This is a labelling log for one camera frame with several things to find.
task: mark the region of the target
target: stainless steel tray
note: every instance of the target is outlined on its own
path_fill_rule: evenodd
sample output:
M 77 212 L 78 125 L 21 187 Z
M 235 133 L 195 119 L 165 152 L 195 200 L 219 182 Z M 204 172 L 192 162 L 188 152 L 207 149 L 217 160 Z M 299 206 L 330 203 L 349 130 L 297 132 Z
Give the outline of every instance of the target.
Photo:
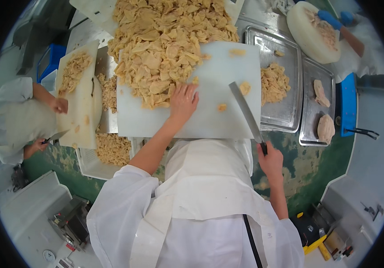
M 284 73 L 290 78 L 291 89 L 287 92 L 287 97 L 279 103 L 266 103 L 261 108 L 260 130 L 296 132 L 302 113 L 302 51 L 295 42 L 280 32 L 253 26 L 245 29 L 245 43 L 259 46 L 261 68 L 277 62 L 285 68 Z M 275 56 L 275 50 L 283 52 L 284 56 Z
M 320 142 L 317 135 L 318 121 L 324 114 L 334 119 L 336 107 L 336 85 L 334 75 L 328 69 L 321 66 L 308 57 L 303 57 L 303 112 L 302 124 L 299 134 L 299 144 L 305 146 L 328 146 L 326 142 Z M 321 80 L 324 94 L 330 101 L 330 107 L 324 107 L 315 101 L 314 80 Z

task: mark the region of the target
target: knife blade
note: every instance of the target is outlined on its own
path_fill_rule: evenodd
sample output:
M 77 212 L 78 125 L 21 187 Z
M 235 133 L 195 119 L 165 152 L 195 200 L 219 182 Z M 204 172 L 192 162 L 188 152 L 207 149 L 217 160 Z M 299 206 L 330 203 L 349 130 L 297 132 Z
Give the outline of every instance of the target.
M 45 141 L 42 142 L 42 144 L 48 143 L 50 140 L 53 140 L 53 141 L 58 140 L 60 137 L 64 136 L 64 134 L 66 134 L 68 131 L 70 130 L 65 130 L 65 131 L 55 133 L 52 137 L 46 138 Z
M 253 134 L 254 140 L 260 144 L 260 146 L 262 147 L 262 151 L 264 152 L 264 155 L 267 155 L 268 149 L 266 148 L 266 143 L 262 138 L 262 134 L 260 134 L 259 127 L 257 126 L 256 121 L 254 120 L 250 107 L 248 107 L 248 104 L 245 101 L 243 94 L 239 90 L 237 83 L 236 82 L 230 83 L 229 88 L 232 91 L 233 96 L 237 100 L 239 108 L 243 112 L 243 115 L 245 117 L 245 120 L 247 121 L 248 127 L 250 128 L 251 133 Z

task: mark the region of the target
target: food scrap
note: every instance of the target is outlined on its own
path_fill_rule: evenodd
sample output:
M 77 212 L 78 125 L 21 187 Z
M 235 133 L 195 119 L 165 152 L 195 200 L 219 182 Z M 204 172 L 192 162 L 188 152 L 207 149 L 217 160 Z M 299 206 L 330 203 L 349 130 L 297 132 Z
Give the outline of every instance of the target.
M 334 122 L 330 115 L 323 115 L 318 121 L 318 139 L 320 142 L 330 144 L 334 135 Z
M 284 67 L 272 62 L 268 68 L 260 69 L 260 81 L 262 83 L 262 102 L 276 103 L 287 97 L 290 90 L 289 78 L 284 74 Z
M 284 56 L 284 53 L 281 52 L 281 51 L 279 51 L 279 50 L 275 50 L 275 51 L 274 51 L 274 54 L 275 54 L 276 56 L 279 56 L 279 57 Z
M 330 107 L 330 101 L 324 94 L 324 88 L 321 83 L 321 80 L 314 80 L 314 91 L 316 95 L 315 100 L 318 102 L 318 104 L 324 107 Z
M 317 15 L 317 13 L 313 13 L 311 10 L 304 8 L 305 14 L 307 15 L 311 25 L 314 28 L 317 28 L 320 32 L 321 37 L 323 38 L 324 43 L 334 51 L 338 51 L 335 47 L 336 44 L 336 33 L 332 25 L 330 25 L 327 21 L 323 21 Z
M 112 78 L 106 80 L 106 76 L 100 73 L 97 76 L 102 90 L 102 99 L 103 99 L 103 110 L 107 111 L 109 108 L 112 110 L 112 114 L 117 111 L 117 102 L 116 102 L 116 85 L 117 85 L 117 76 L 114 75 Z
M 91 64 L 92 57 L 85 51 L 73 54 L 62 74 L 62 84 L 58 90 L 58 96 L 62 97 L 66 92 L 70 93 L 75 90 L 82 78 L 83 71 Z
M 226 103 L 219 104 L 219 105 L 217 105 L 217 110 L 218 111 L 225 111 L 226 106 L 227 106 Z
M 241 85 L 239 85 L 239 90 L 241 90 L 241 93 L 245 96 L 250 92 L 251 86 L 248 82 L 243 82 Z
M 129 163 L 131 142 L 117 133 L 97 134 L 97 157 L 104 164 L 124 166 Z
M 199 84 L 199 78 L 195 76 L 192 80 L 192 84 Z
M 200 43 L 239 40 L 223 0 L 118 0 L 113 16 L 108 54 L 120 84 L 147 109 L 170 106 L 170 92 L 208 58 Z
M 234 56 L 244 56 L 244 55 L 245 55 L 244 49 L 233 48 L 229 50 L 229 56 L 231 58 L 233 58 Z

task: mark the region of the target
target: black knife handle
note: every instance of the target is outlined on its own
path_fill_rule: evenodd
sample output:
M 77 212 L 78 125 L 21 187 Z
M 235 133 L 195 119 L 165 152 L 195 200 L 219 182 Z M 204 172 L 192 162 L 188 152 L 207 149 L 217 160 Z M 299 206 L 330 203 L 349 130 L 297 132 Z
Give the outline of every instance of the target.
M 262 142 L 260 143 L 260 146 L 262 147 L 262 151 L 264 152 L 264 155 L 268 154 L 268 148 L 266 147 L 266 143 Z

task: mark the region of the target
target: green floor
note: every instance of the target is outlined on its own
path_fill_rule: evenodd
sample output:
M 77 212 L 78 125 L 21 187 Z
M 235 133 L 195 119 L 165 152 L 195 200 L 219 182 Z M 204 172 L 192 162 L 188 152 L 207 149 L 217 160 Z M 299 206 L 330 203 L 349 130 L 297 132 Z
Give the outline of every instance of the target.
M 338 133 L 328 147 L 303 147 L 298 143 L 299 132 L 263 132 L 265 140 L 270 140 L 284 155 L 284 190 L 289 214 L 307 209 L 323 195 L 327 183 L 343 174 L 350 160 L 354 136 L 341 138 Z M 259 167 L 255 144 L 253 148 L 254 189 L 265 199 L 269 199 L 270 189 L 266 176 Z M 49 145 L 44 152 L 35 153 L 23 162 L 30 180 L 35 180 L 50 170 L 54 170 L 61 184 L 66 185 L 72 195 L 78 195 L 94 202 L 104 180 L 81 175 L 75 151 L 70 147 Z M 154 174 L 164 180 L 164 167 Z

